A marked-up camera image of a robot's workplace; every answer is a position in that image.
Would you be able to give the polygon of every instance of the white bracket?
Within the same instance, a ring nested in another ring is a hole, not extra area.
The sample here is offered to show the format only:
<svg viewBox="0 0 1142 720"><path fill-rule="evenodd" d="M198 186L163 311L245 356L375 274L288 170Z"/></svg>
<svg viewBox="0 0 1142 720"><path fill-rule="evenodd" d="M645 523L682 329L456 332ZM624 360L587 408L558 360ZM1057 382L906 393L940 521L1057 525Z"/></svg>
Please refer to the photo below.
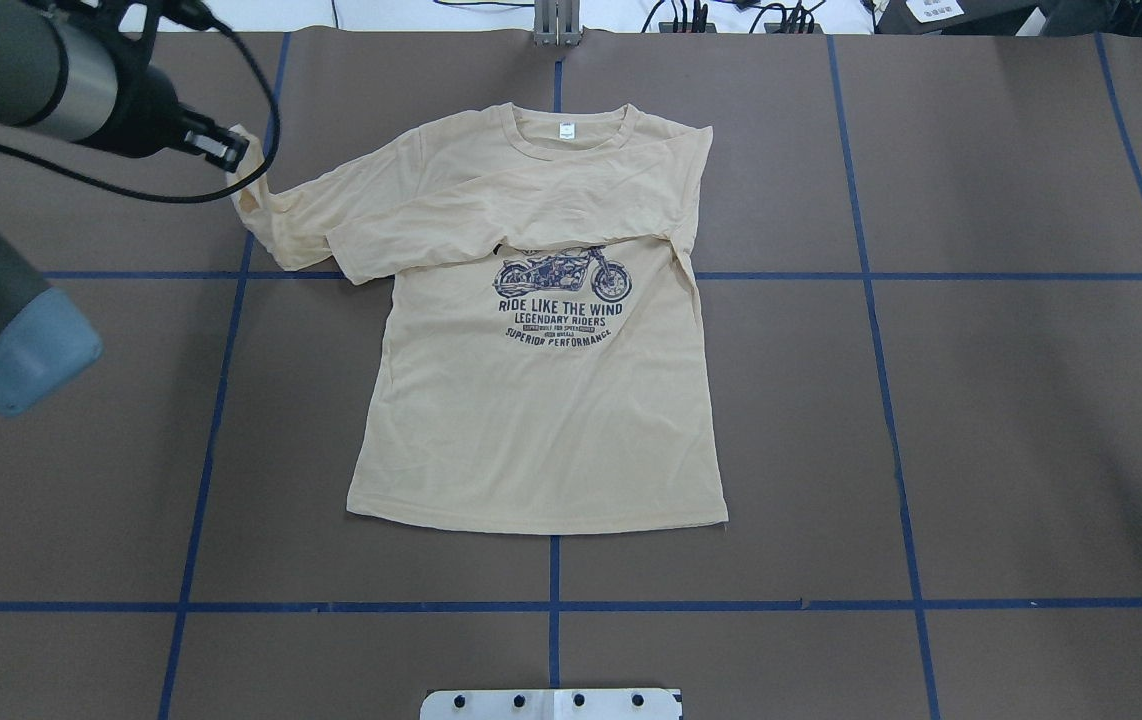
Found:
<svg viewBox="0 0 1142 720"><path fill-rule="evenodd" d="M534 0L536 45L580 45L580 0Z"/></svg>
<svg viewBox="0 0 1142 720"><path fill-rule="evenodd" d="M682 693L662 688L606 691L435 691L420 720L682 720Z"/></svg>

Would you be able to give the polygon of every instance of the black cable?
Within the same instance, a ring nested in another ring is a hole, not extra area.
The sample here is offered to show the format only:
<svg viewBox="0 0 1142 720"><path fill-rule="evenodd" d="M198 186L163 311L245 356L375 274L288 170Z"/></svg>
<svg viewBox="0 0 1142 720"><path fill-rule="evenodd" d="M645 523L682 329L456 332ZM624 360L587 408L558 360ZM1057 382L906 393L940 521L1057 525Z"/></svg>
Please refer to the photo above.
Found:
<svg viewBox="0 0 1142 720"><path fill-rule="evenodd" d="M743 13L743 10L759 10L759 9L762 9L762 5L745 3L741 0L705 0L705 2L706 3L734 5L735 8L738 10L740 10L740 13ZM815 3L815 8L819 8L819 6L821 6L823 3L828 3L828 0L819 0L819 3ZM812 8L810 10L807 10L807 13L814 13L815 8Z"/></svg>
<svg viewBox="0 0 1142 720"><path fill-rule="evenodd" d="M803 3L797 3L794 9L789 11L789 23L777 30L777 32L787 32L797 35L799 31L807 26L807 8L803 8Z"/></svg>
<svg viewBox="0 0 1142 720"><path fill-rule="evenodd" d="M659 6L661 5L664 5L664 0L656 0L656 3L652 5L652 11L648 13L648 22L643 23L643 29L641 29L638 32L648 32L648 29L650 27L650 19L654 18L656 13L657 10L659 10Z"/></svg>
<svg viewBox="0 0 1142 720"><path fill-rule="evenodd" d="M762 9L758 9L758 17L753 18L753 24L749 26L749 35L753 35L753 31L755 31L755 29L758 29L758 22L762 21L762 15L766 15L767 10L772 9L780 10L781 26L785 24L785 21L789 18L789 8L785 8L785 5L782 3L764 5Z"/></svg>
<svg viewBox="0 0 1142 720"><path fill-rule="evenodd" d="M212 200L220 200L224 197L231 197L234 192L242 190L256 182L264 173L267 173L270 165L273 165L273 159L278 155L278 141L282 136L282 117L278 112L278 99L274 99L273 87L270 87L268 78L264 77L264 70L260 70L260 64L256 63L255 56L251 55L251 50L247 49L246 42L242 42L242 38L238 37L233 29L219 22L215 22L214 27L216 31L230 39L233 45L238 47L239 53L242 53L242 58L247 61L250 65L251 72L255 73L256 81L260 83L260 90L264 91L266 101L270 101L270 114L273 117L273 123L270 127L270 151L266 152L263 163L259 165L251 174L247 177L239 179L239 182L231 184L231 186L224 190L207 192L203 195L154 195L151 192L140 192L138 190L131 190L130 187L120 187L116 184L105 182L103 179L93 178L90 176L85 176L85 174L77 170L71 170L65 168L64 165L55 163L46 158L39 158L39 155L32 155L30 152L18 150L9 145L0 145L0 155L9 155L17 160L24 160L26 163L37 165L37 167L51 170L51 173L62 174L62 176L77 179L86 184L90 184L93 187L97 187L107 192L113 192L115 195L130 197L135 200L145 200L150 202L168 202L169 205L201 205L201 202L211 202Z"/></svg>
<svg viewBox="0 0 1142 720"><path fill-rule="evenodd" d="M448 8L469 8L475 5L494 5L501 8L534 8L534 3L498 3L496 0L466 0L463 3L452 3L451 0L433 0L434 5L445 5Z"/></svg>
<svg viewBox="0 0 1142 720"><path fill-rule="evenodd" d="M1127 32L1127 35L1128 37L1137 37L1137 35L1135 35L1135 29L1136 29L1135 26L1139 24L1139 19L1142 18L1142 0L1139 0L1139 3L1131 5L1129 8L1132 9L1132 11L1134 14L1132 15L1132 26L1129 26L1129 31Z"/></svg>
<svg viewBox="0 0 1142 720"><path fill-rule="evenodd" d="M869 11L869 21L872 23L872 34L878 33L878 6L872 2L872 0L860 0L860 5L864 6L864 9Z"/></svg>

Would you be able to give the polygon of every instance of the beige t-shirt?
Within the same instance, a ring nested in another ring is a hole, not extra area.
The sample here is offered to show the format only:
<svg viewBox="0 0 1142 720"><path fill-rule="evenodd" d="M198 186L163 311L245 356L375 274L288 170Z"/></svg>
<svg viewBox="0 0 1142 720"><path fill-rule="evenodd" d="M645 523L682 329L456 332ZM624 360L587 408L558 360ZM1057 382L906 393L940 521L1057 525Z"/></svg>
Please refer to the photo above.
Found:
<svg viewBox="0 0 1142 720"><path fill-rule="evenodd" d="M234 195L283 269L394 275L351 512L530 534L727 519L690 265L711 137L632 105L506 104ZM231 178L259 162L255 141Z"/></svg>

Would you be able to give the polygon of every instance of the folded sleeve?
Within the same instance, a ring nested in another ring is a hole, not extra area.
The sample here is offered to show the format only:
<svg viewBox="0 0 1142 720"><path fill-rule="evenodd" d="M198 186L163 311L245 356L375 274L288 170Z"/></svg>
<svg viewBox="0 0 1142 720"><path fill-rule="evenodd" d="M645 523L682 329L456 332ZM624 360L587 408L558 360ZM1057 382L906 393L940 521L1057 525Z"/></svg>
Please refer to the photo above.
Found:
<svg viewBox="0 0 1142 720"><path fill-rule="evenodd" d="M689 254L713 128L504 170L387 209L348 213L325 241L353 283L405 269L638 237Z"/></svg>
<svg viewBox="0 0 1142 720"><path fill-rule="evenodd" d="M230 174L230 184L251 174L264 160L259 138L242 126L233 131L246 136L250 146L236 171ZM332 256L328 232L412 199L423 170L423 141L419 129L412 129L369 155L284 192L270 192L268 178L260 176L233 195L233 205L242 224L279 266L306 269Z"/></svg>

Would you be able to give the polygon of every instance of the electrical cable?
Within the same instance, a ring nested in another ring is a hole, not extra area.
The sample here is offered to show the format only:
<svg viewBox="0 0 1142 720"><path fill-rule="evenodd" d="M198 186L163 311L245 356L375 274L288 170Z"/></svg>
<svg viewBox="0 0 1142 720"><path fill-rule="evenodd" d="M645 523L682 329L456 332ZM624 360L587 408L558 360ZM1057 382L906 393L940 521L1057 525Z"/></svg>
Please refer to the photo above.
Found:
<svg viewBox="0 0 1142 720"><path fill-rule="evenodd" d="M497 0L465 0L461 3L453 3L451 0L433 0L434 5L445 5L448 8L471 8L471 6L492 5L499 8L534 8L534 3L501 3Z"/></svg>
<svg viewBox="0 0 1142 720"><path fill-rule="evenodd" d="M758 9L758 17L753 18L753 24L749 26L749 35L753 35L753 31L758 29L758 22L762 21L762 15L766 15L767 10L780 10L780 24L785 24L785 21L789 18L789 8L785 8L782 3L770 3L764 5L762 9Z"/></svg>
<svg viewBox="0 0 1142 720"><path fill-rule="evenodd" d="M1139 24L1139 19L1142 18L1142 0L1139 0L1137 3L1129 3L1129 9L1132 10L1133 14L1132 14L1132 24L1129 24L1129 31L1127 31L1127 37L1139 37L1135 35L1135 31L1137 31L1135 26Z"/></svg>
<svg viewBox="0 0 1142 720"><path fill-rule="evenodd" d="M743 1L741 1L741 0L705 0L705 2L706 3L734 5L735 8L740 10L740 13L743 13L743 10L759 10L759 9L762 9L762 5L757 5L757 3L743 3ZM821 6L823 3L828 3L828 0L819 0L819 3L815 3L814 8L809 9L807 13L814 13L815 9L819 8L819 6Z"/></svg>
<svg viewBox="0 0 1142 720"><path fill-rule="evenodd" d="M659 6L661 6L661 5L664 5L664 0L656 0L656 3L652 5L652 11L648 13L648 19L645 19L645 22L643 23L643 29L641 29L638 32L648 32L648 29L650 27L650 19L654 18L656 13L657 13L657 10L659 10Z"/></svg>
<svg viewBox="0 0 1142 720"><path fill-rule="evenodd" d="M872 23L872 34L878 33L878 6L872 2L872 0L860 0L860 5L864 6L864 9L869 11L869 21Z"/></svg>
<svg viewBox="0 0 1142 720"><path fill-rule="evenodd" d="M120 187L116 184L105 182L103 179L93 178L90 176L85 176L85 174L77 170L71 170L65 168L64 165L55 163L46 158L39 158L39 155L32 155L30 152L18 150L9 145L0 145L0 155L9 155L17 160L26 161L26 163L37 165L37 167L51 170L51 173L62 174L62 176L77 179L86 184L90 184L93 187L97 187L107 192L113 192L114 195L130 197L135 200L145 200L150 202L168 202L169 205L201 205L201 202L211 202L212 200L220 200L224 197L231 197L234 192L242 190L256 182L260 176L264 176L268 171L270 165L273 165L274 158L278 158L278 141L282 136L282 117L280 117L278 111L278 99L273 96L273 87L270 86L268 78L265 78L264 70L260 70L260 64L256 63L255 56L251 55L251 50L248 49L246 42L242 42L242 38L238 37L233 29L219 22L215 21L214 25L216 31L220 35L226 37L234 46L238 47L239 53L242 54L242 58L247 61L250 65L251 72L255 73L256 81L260 83L260 90L264 91L265 99L270 102L270 114L273 120L271 120L270 128L270 150L265 152L264 161L259 165L251 174L247 177L239 179L239 182L231 184L231 186L224 190L215 192L206 192L202 195L154 195L151 192L140 192L138 190L131 190L130 187Z"/></svg>

